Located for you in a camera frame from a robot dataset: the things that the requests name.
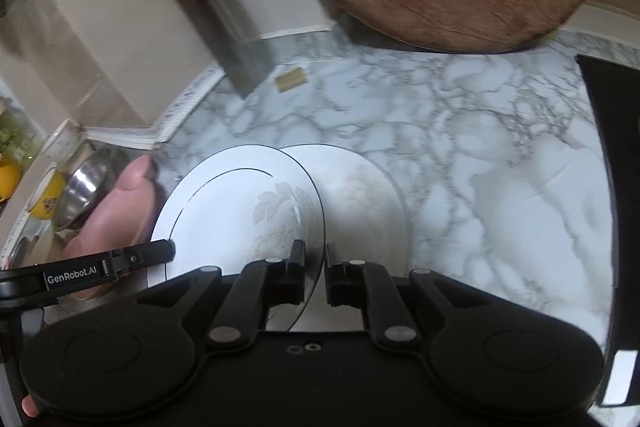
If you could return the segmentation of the white bowl with hearts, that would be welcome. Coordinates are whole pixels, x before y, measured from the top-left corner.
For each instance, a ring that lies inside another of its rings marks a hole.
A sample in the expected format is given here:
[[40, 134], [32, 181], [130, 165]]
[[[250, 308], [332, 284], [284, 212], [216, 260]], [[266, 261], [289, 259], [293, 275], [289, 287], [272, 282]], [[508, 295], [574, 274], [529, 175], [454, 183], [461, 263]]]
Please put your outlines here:
[[66, 118], [44, 141], [41, 154], [61, 164], [78, 149], [84, 132], [72, 118]]

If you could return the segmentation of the white patterned edge strip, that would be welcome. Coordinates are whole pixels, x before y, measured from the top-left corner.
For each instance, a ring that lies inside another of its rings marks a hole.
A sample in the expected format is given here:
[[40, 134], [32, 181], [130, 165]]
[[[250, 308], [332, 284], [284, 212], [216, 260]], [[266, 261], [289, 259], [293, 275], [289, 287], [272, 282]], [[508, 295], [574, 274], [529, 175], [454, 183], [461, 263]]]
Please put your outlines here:
[[170, 140], [198, 104], [223, 79], [224, 71], [217, 64], [212, 64], [169, 104], [151, 127], [140, 129], [85, 127], [86, 137], [92, 141], [133, 150], [154, 150]]

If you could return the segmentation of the stainless steel bowl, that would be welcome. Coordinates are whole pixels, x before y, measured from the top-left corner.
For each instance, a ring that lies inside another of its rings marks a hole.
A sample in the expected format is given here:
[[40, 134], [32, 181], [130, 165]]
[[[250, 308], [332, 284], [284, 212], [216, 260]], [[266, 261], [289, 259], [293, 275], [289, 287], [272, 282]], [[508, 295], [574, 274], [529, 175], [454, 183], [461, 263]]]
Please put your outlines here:
[[55, 205], [52, 217], [55, 231], [79, 230], [113, 190], [128, 162], [126, 154], [114, 146], [93, 152], [70, 176]]

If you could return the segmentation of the small yellow sponge piece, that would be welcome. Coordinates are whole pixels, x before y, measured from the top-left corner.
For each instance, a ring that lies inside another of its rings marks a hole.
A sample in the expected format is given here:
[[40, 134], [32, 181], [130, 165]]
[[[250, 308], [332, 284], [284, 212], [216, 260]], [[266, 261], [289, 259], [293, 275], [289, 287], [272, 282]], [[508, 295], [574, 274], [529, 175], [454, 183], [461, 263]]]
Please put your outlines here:
[[274, 80], [274, 84], [281, 93], [303, 86], [306, 82], [306, 74], [300, 67], [284, 72]]

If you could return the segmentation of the white floral plate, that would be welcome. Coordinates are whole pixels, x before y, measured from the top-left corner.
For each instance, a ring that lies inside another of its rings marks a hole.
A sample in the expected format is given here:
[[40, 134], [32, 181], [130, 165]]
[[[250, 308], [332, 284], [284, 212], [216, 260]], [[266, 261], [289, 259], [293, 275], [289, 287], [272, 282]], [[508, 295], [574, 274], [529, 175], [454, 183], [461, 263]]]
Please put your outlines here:
[[269, 146], [241, 145], [206, 158], [180, 181], [152, 239], [171, 241], [175, 257], [146, 272], [150, 287], [207, 265], [235, 275], [252, 261], [288, 257], [301, 239], [308, 300], [320, 274], [326, 219], [316, 184], [297, 160]]

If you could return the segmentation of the yellow ceramic bowl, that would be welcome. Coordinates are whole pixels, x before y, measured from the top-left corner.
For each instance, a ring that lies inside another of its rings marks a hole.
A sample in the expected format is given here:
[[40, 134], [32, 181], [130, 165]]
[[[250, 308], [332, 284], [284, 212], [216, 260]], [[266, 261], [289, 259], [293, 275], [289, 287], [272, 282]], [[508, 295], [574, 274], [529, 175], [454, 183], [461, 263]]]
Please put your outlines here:
[[49, 168], [30, 195], [27, 212], [36, 219], [50, 220], [65, 185], [64, 174], [58, 168]]

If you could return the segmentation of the yellow mug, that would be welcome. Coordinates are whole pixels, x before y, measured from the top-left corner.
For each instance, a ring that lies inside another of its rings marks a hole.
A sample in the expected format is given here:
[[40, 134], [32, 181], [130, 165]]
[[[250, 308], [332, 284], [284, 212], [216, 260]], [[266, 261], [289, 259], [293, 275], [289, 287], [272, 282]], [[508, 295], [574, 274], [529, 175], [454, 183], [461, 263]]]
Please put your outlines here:
[[12, 197], [21, 179], [21, 167], [13, 161], [3, 159], [0, 165], [0, 202]]

